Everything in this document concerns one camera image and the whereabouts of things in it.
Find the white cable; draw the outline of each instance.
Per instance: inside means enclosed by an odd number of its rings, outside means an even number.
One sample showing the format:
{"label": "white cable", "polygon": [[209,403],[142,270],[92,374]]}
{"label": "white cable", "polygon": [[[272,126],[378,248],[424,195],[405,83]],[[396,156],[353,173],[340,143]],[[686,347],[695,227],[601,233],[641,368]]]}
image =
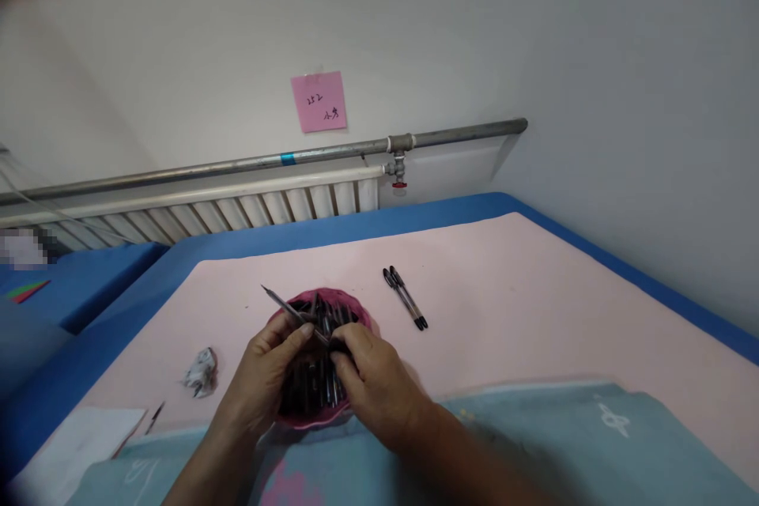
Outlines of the white cable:
{"label": "white cable", "polygon": [[96,225],[90,225],[88,223],[85,223],[84,221],[79,221],[77,219],[74,219],[73,217],[67,216],[62,211],[53,210],[52,208],[49,208],[47,206],[43,206],[41,203],[36,202],[35,200],[33,200],[31,198],[27,198],[26,195],[24,195],[24,193],[21,190],[19,190],[15,186],[15,184],[13,184],[13,182],[10,181],[10,178],[8,177],[8,175],[5,173],[5,171],[2,168],[0,168],[0,177],[2,177],[2,179],[5,181],[5,183],[8,184],[8,187],[10,188],[10,190],[15,195],[17,195],[19,198],[25,200],[26,202],[29,202],[30,204],[32,204],[34,206],[37,206],[38,208],[41,208],[42,210],[45,210],[45,211],[47,211],[49,213],[53,213],[54,215],[60,216],[63,219],[66,219],[68,221],[72,221],[73,223],[81,225],[82,227],[86,227],[87,229],[91,229],[93,231],[98,231],[98,232],[101,232],[101,233],[105,233],[106,235],[109,235],[111,237],[115,237],[116,239],[120,239],[121,241],[126,241],[127,243],[131,243],[131,244],[136,244],[137,243],[137,241],[131,240],[131,239],[129,239],[129,237],[124,237],[123,235],[119,235],[118,233],[113,233],[112,231],[108,231],[107,229],[99,228]]}

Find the light blue towel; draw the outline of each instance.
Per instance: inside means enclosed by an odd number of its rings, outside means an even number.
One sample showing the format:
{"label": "light blue towel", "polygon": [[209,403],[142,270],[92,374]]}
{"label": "light blue towel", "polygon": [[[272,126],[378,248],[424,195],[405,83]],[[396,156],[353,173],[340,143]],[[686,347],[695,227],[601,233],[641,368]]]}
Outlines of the light blue towel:
{"label": "light blue towel", "polygon": [[[444,405],[562,503],[759,504],[661,403],[612,383],[508,388]],[[159,504],[201,438],[129,445],[92,466],[69,504]],[[255,468],[249,504],[440,502],[355,417],[305,435],[270,432]]]}

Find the radiator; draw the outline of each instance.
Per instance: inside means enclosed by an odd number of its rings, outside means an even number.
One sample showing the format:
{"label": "radiator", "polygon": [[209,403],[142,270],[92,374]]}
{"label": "radiator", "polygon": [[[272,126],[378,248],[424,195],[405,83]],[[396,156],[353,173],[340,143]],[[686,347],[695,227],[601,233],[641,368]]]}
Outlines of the radiator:
{"label": "radiator", "polygon": [[[173,245],[190,236],[279,225],[377,210],[384,166],[348,168],[306,176],[220,185],[61,208],[68,217],[136,243]],[[44,210],[6,213],[0,228],[41,228],[72,251],[123,243]]]}

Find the pink sheet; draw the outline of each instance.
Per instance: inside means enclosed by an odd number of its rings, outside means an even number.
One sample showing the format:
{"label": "pink sheet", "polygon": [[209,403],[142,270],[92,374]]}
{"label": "pink sheet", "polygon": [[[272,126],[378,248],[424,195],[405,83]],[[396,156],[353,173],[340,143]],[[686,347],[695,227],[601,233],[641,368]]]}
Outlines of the pink sheet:
{"label": "pink sheet", "polygon": [[[425,332],[385,283],[389,265],[425,313]],[[165,400],[154,432],[208,422],[248,339],[276,310],[260,283],[285,298],[317,287],[354,295],[434,397],[593,377],[646,391],[759,489],[759,368],[518,213],[201,262],[79,406],[150,416]],[[219,387],[196,400],[179,380],[206,346],[220,359]]]}

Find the blue mattress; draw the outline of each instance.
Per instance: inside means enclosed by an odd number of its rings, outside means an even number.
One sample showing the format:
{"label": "blue mattress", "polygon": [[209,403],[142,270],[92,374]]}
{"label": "blue mattress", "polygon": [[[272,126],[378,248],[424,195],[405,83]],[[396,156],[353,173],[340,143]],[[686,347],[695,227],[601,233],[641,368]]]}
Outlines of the blue mattress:
{"label": "blue mattress", "polygon": [[71,334],[79,334],[167,249],[152,243],[125,244],[69,253],[44,270],[6,269],[0,275],[0,295],[49,280],[24,301],[24,309]]}
{"label": "blue mattress", "polygon": [[447,227],[519,212],[584,251],[726,346],[759,364],[759,339],[507,194],[479,194],[358,215],[186,239],[64,346],[2,410],[6,477],[30,460],[111,362],[206,259],[234,259]]}

